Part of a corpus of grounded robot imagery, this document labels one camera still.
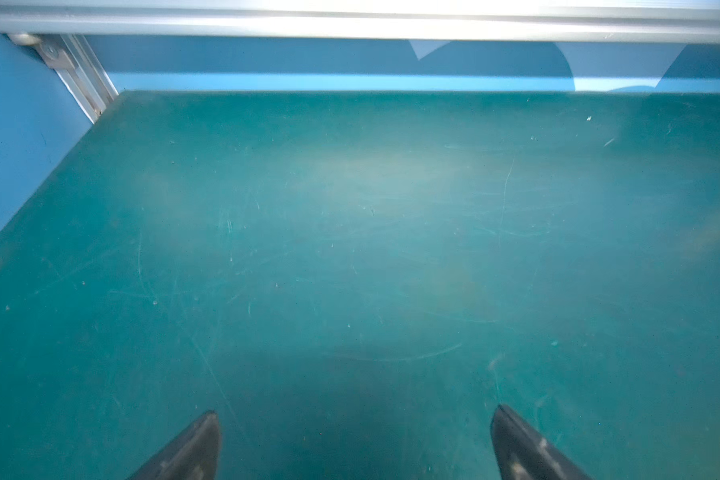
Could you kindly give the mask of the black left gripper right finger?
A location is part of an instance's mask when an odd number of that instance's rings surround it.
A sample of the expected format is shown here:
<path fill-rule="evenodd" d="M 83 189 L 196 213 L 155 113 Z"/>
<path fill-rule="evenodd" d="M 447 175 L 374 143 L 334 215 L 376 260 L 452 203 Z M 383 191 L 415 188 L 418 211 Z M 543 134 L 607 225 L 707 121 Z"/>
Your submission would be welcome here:
<path fill-rule="evenodd" d="M 591 479 L 507 404 L 496 407 L 490 433 L 503 480 Z"/>

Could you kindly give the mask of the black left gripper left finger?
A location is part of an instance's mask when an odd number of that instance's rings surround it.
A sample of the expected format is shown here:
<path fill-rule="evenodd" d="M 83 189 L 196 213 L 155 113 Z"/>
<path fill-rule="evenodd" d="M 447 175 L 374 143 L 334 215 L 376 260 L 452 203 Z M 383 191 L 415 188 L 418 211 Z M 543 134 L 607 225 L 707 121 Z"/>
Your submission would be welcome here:
<path fill-rule="evenodd" d="M 214 480 L 221 439 L 218 414 L 208 410 L 149 458 L 128 480 Z"/>

